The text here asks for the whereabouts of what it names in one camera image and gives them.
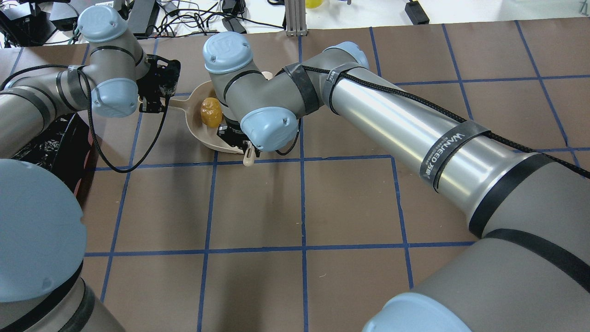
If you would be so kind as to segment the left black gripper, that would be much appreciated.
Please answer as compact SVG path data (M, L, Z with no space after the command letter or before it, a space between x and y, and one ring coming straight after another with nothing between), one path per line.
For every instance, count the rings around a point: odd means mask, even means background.
M149 70L137 80L139 112L167 112L171 97L176 93L181 62L177 59L165 59L159 55L148 54L145 63Z

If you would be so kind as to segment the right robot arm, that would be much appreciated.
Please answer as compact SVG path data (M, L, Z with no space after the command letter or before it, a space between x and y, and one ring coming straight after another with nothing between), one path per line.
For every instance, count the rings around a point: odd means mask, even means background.
M328 107L466 215L478 238L389 300L365 332L587 332L589 173L523 147L387 82L346 41L268 80L244 35L204 44L230 124L261 151Z

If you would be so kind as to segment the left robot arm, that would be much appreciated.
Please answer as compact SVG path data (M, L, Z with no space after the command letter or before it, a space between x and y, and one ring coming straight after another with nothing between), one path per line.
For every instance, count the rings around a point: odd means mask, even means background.
M118 11L90 6L77 21L86 65L39 65L1 84L1 330L122 332L82 277L87 228L76 191L93 116L166 115L180 63L147 54Z

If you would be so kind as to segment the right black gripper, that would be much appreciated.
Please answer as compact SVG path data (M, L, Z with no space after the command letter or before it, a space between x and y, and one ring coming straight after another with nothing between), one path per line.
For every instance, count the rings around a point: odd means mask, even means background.
M240 124L224 116L224 124L218 127L218 137L232 148L239 149L242 153L247 151L248 143L251 142L249 137L244 134Z

